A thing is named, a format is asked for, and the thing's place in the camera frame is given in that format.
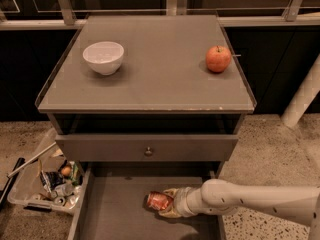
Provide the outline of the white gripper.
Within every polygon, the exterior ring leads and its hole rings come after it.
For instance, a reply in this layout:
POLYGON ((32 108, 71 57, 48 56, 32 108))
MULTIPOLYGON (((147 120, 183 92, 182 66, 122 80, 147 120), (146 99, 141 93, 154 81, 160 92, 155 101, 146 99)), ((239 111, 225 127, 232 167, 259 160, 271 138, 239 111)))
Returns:
POLYGON ((192 217, 194 212, 188 206, 187 196, 191 190, 190 187, 170 188, 163 191, 164 194, 174 198, 173 205, 168 206, 165 210, 161 210, 158 214, 165 218, 181 218, 192 217))

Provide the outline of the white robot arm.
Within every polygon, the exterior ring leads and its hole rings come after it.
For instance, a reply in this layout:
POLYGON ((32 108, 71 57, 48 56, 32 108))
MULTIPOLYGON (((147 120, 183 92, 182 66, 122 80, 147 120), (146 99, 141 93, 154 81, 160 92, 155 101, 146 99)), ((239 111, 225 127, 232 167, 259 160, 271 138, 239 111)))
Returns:
POLYGON ((218 180, 176 196, 193 219, 223 214, 223 240, 320 240, 320 119, 307 106, 319 93, 314 62, 282 116, 250 115, 218 180))

